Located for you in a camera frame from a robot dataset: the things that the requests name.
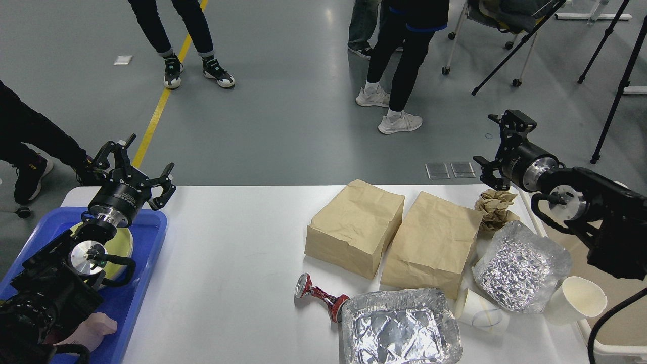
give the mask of chair wheel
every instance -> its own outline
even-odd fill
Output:
[[[29,207],[22,206],[22,207],[18,207],[15,214],[18,215],[18,217],[21,219],[26,219],[32,215],[32,212],[29,209]]]

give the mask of blue tray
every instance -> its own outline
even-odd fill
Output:
[[[81,222],[81,213],[85,210],[87,209],[83,207],[60,207],[41,219],[16,261],[11,265],[9,272],[0,282],[0,299],[6,300],[17,293],[9,283],[23,270],[22,263],[60,233]],[[137,268],[133,279],[126,286],[106,287],[99,291],[104,302],[96,311],[104,312],[117,322],[118,327],[114,334],[107,335],[101,345],[92,352],[90,357],[92,364],[122,362],[153,266],[164,242],[166,224],[166,216],[161,211],[141,210],[130,227],[135,243],[133,259],[137,262]],[[76,360],[76,357],[61,354],[54,356],[51,363],[72,364]]]

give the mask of gray floor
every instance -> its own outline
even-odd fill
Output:
[[[564,12],[588,12],[592,6],[575,1]],[[606,12],[619,4],[611,0]],[[647,194],[645,96],[622,98],[602,159],[588,163],[642,24],[641,2],[629,4],[626,12],[634,19],[616,26],[583,85],[576,80],[608,22],[589,27],[551,19],[539,33],[523,85],[510,83],[519,77],[528,46],[475,97],[471,90],[505,57],[502,45],[511,36],[467,21],[452,71],[443,76],[452,42],[449,30],[437,33],[406,107],[422,116],[424,125],[389,136],[377,131],[385,111],[354,101],[368,62],[345,47],[352,5],[211,0],[205,14],[216,55],[238,84],[224,90],[202,77],[191,47],[182,86],[169,97],[142,170],[155,175],[172,161],[178,185],[341,185],[357,178],[373,184],[475,183],[430,181],[424,164],[493,158],[498,127],[487,115],[520,109],[538,122],[531,141],[567,166],[590,168]],[[451,29],[462,6],[452,0]],[[170,1],[159,1],[159,8],[179,52],[184,25]],[[133,61],[114,66],[119,54],[132,54]],[[394,54],[382,80],[387,90],[398,58]],[[632,85],[647,85],[645,61],[642,51]],[[163,63],[125,1],[2,1],[0,64],[5,84],[91,155],[106,140],[136,133],[134,157],[163,90]],[[6,163],[0,178],[0,205],[13,209],[16,177]],[[72,171],[57,163],[30,206],[33,218],[0,214],[0,273],[38,220],[75,186]]]

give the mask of yellow floor line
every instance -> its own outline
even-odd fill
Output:
[[[203,11],[208,2],[209,0],[202,0],[202,2],[200,3],[200,8]],[[189,51],[190,45],[191,45],[191,37],[187,34],[186,38],[184,39],[184,44],[182,44],[182,49],[180,50],[180,54],[177,55],[177,57],[180,59],[180,62],[184,62],[184,57],[186,56],[186,53]],[[139,168],[142,165],[142,161],[144,160],[144,156],[146,155],[146,150],[148,150],[148,146],[151,144],[151,140],[153,139],[153,134],[155,133],[155,129],[157,129],[157,124],[159,123],[160,117],[162,116],[162,112],[164,111],[164,106],[166,106],[166,101],[168,100],[168,97],[170,95],[171,95],[171,90],[164,88],[162,92],[162,96],[160,96],[160,100],[157,102],[157,107],[155,108],[155,111],[153,112],[153,116],[151,117],[151,121],[148,123],[148,128],[146,128],[146,133],[144,133],[144,138],[142,139],[142,142],[139,144],[139,148],[137,149],[137,154],[135,154],[135,160],[133,161],[133,166],[137,168]]]

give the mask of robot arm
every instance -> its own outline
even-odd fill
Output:
[[[108,169],[107,158],[113,154],[115,168],[82,214],[83,224],[49,242],[24,262],[24,270],[12,279],[17,294],[0,304],[0,363],[48,363],[65,350],[83,353],[82,347],[51,344],[58,342],[56,337],[72,334],[99,307],[103,298],[97,290],[102,284],[119,287],[133,277],[135,261],[110,255],[104,244],[118,227],[133,223],[144,202],[157,210],[175,192],[170,179],[173,163],[156,179],[130,164],[127,149],[134,139],[133,134],[123,144],[109,141],[101,147],[94,166]],[[156,186],[162,187],[162,194],[152,198],[151,189]],[[121,280],[105,277],[107,262],[126,266]]]
[[[518,110],[502,117],[501,145],[494,161],[474,157],[481,181],[497,190],[514,183],[532,195],[532,212],[554,229],[577,236],[588,248],[587,261],[617,278],[644,279],[647,274],[646,198],[586,168],[565,168],[557,157],[531,143],[527,135],[537,126]],[[556,222],[539,208],[548,201]],[[600,228],[591,222],[602,220]]]

